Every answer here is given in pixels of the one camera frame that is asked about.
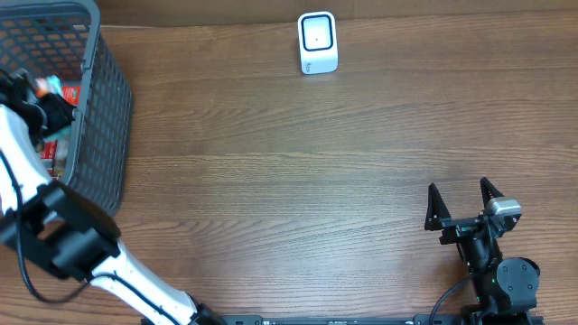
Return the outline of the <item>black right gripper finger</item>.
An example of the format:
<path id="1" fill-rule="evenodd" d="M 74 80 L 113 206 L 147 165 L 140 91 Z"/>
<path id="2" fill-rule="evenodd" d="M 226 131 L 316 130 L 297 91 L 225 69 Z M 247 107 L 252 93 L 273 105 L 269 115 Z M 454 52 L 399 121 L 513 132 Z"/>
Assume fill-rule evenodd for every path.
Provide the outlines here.
<path id="1" fill-rule="evenodd" d="M 504 197 L 487 177 L 480 179 L 480 190 L 485 209 L 488 209 L 496 200 L 501 200 Z"/>
<path id="2" fill-rule="evenodd" d="M 428 186 L 428 207 L 424 220 L 424 229 L 442 230 L 452 220 L 443 198 L 434 183 Z"/>

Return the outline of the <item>orange long noodle package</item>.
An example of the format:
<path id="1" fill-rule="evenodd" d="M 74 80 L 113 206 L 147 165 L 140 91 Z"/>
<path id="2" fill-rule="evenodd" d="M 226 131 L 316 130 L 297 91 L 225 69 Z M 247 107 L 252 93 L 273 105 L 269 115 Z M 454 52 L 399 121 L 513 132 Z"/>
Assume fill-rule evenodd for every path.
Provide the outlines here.
<path id="1" fill-rule="evenodd" d="M 79 104 L 79 95 L 81 91 L 80 86 L 63 86 L 61 88 L 62 97 L 71 105 L 77 106 Z"/>

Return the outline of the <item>orange tissue pack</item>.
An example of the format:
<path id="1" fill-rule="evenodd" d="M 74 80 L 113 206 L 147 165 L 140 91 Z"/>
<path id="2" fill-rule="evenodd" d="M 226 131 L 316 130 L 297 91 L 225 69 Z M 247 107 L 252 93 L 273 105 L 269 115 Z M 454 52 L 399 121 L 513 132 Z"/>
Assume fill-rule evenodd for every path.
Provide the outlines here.
<path id="1" fill-rule="evenodd" d="M 34 85 L 34 94 L 38 98 L 42 98 L 49 94 L 59 94 L 61 89 L 60 80 L 55 76 L 37 78 L 34 80 Z"/>

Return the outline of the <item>red snack stick packet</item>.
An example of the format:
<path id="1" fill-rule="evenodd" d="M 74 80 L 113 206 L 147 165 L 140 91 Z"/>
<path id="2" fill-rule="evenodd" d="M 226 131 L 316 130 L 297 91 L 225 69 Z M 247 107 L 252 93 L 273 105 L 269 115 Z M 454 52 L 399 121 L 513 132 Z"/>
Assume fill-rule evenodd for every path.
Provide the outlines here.
<path id="1" fill-rule="evenodd" d="M 42 165 L 50 174 L 50 176 L 54 175 L 53 167 L 55 162 L 57 145 L 58 145 L 57 141 L 46 142 L 44 144 L 43 150 L 40 153 Z"/>

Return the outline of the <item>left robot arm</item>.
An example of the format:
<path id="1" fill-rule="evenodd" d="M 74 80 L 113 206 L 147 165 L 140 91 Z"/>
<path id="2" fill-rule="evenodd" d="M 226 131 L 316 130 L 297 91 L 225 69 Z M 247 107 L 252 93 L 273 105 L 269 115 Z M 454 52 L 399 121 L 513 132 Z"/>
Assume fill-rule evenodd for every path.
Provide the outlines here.
<path id="1" fill-rule="evenodd" d="M 1 242 L 15 251 L 29 293 L 66 303 L 94 286 L 139 311 L 144 324 L 222 323 L 134 257 L 101 207 L 48 173 L 38 152 L 73 122 L 74 109 L 25 70 L 1 74 Z"/>

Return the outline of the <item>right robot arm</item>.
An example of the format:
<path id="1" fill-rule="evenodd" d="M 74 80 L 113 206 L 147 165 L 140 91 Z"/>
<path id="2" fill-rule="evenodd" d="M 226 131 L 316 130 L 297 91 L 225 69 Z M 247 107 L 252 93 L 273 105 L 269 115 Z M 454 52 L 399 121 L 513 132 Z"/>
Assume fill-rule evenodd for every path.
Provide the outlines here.
<path id="1" fill-rule="evenodd" d="M 520 203 L 500 192 L 487 178 L 480 179 L 483 209 L 472 218 L 454 219 L 435 184 L 428 186 L 424 228 L 440 231 L 442 245 L 455 245 L 468 275 L 435 303 L 429 324 L 542 324 L 530 311 L 537 306 L 540 268 L 525 257 L 505 258 L 498 239 L 514 229 L 522 217 Z M 467 283 L 477 302 L 461 307 L 447 320 L 438 314 L 443 302 Z"/>

